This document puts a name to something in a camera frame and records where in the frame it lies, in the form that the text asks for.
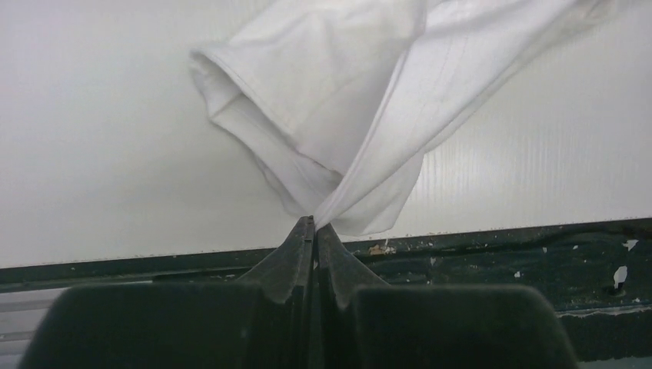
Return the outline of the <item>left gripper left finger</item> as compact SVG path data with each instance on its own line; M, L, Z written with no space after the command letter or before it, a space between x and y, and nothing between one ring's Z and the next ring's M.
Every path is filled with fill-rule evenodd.
M314 236L313 217L300 218L280 246L237 280L260 291L245 367L308 366Z

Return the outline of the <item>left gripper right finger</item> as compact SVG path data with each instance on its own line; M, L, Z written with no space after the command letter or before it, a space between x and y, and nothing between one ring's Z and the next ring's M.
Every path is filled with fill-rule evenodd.
M346 249L332 225L316 232L316 246L325 367L360 368L351 302L359 288L388 283Z

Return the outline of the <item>white t-shirt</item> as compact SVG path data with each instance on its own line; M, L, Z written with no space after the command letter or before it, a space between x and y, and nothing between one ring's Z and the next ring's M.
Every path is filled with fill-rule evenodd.
M424 156L531 59L623 1L273 1L191 52L211 123L285 209L319 228L394 226Z

